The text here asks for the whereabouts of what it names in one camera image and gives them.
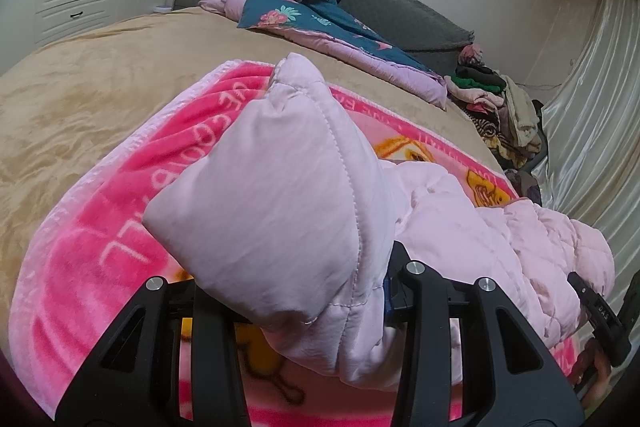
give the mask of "folded clothes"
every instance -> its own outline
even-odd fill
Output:
[[[509,108],[511,132],[516,145],[526,147],[538,136],[538,115],[527,92],[518,87],[506,74],[502,78],[507,83],[506,99]]]
[[[504,139],[511,144],[515,150],[519,150],[523,156],[536,155],[542,148],[542,140],[536,134],[524,147],[518,146],[518,141],[514,136],[513,123],[511,122],[510,108],[507,103],[498,108],[498,119],[500,120],[500,132]]]
[[[462,66],[482,66],[482,49],[477,44],[469,44],[458,55],[458,63]]]
[[[463,102],[458,102],[457,105],[474,123],[482,141],[502,169],[520,169],[535,156],[535,153],[529,152],[526,148],[514,145],[510,132],[502,131],[503,121],[508,122],[504,117],[509,111],[506,106],[499,107],[497,112],[480,112]]]
[[[504,105],[504,100],[496,94],[482,89],[460,89],[455,83],[453,83],[450,76],[445,76],[444,80],[447,83],[447,91],[449,94],[462,102],[474,104],[479,103],[488,110],[494,112]]]
[[[484,66],[458,66],[456,75],[460,78],[471,78],[486,86],[498,86],[500,89],[507,87],[507,83],[500,75],[495,74],[491,69]]]
[[[489,110],[487,110],[485,105],[482,105],[481,103],[468,103],[466,104],[466,108],[469,111],[475,111],[475,112],[482,112],[482,113],[488,113]]]
[[[492,92],[494,94],[500,94],[502,92],[502,88],[498,86],[487,86],[486,84],[482,84],[481,82],[476,82],[472,78],[460,78],[455,74],[451,75],[451,80],[454,84],[456,84],[460,89],[472,89],[478,88],[484,91]]]

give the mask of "black clamp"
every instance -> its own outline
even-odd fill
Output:
[[[406,330],[393,427],[577,427],[574,391],[500,287],[443,279],[395,243],[385,321]],[[180,328],[193,317],[193,421],[178,411]],[[460,320],[463,416],[449,422],[451,318]],[[61,427],[250,427],[234,322],[198,288],[151,277],[92,349],[56,410]]]
[[[584,413],[542,340],[500,287],[444,279],[396,242],[385,280],[385,321],[406,322],[392,427],[576,427]],[[449,320],[460,320],[463,412],[448,423]]]
[[[631,279],[618,315],[613,312],[604,297],[594,292],[576,272],[571,272],[567,280],[587,312],[593,327],[593,336],[609,357],[611,365],[619,367],[631,352],[629,333],[640,315],[640,271]],[[582,380],[574,387],[578,398],[584,397],[596,378],[597,371],[592,363],[584,372]]]

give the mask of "green clothing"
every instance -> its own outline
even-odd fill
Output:
[[[487,86],[485,84],[480,84],[480,82],[476,82],[471,78],[460,78],[455,74],[451,75],[451,80],[460,89],[469,89],[471,87],[477,87],[479,89],[483,89],[485,91],[492,92],[494,94],[500,94],[502,92],[502,88],[499,86]]]

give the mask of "white satin curtain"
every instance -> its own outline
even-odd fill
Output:
[[[543,109],[549,153],[534,171],[545,206],[607,238],[616,312],[640,269],[639,44],[640,0],[601,0],[580,58]],[[639,328],[632,342],[638,349]]]

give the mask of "pink blanket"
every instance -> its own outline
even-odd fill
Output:
[[[79,366],[130,296],[152,275],[188,275],[142,227],[146,204],[209,153],[244,106],[262,96],[273,66],[230,61],[179,95],[88,172],[34,234],[15,291],[10,346],[15,370],[53,416]],[[457,177],[477,206],[515,196],[509,182],[455,146],[338,87],[347,109],[381,158],[428,160]],[[185,338],[189,325],[183,325]],[[238,341],[254,425],[388,425],[394,395],[361,391],[287,362],[260,330],[242,326]],[[180,379],[182,414],[190,416],[189,344]],[[568,373],[570,340],[554,356]],[[460,414],[460,404],[452,416]]]

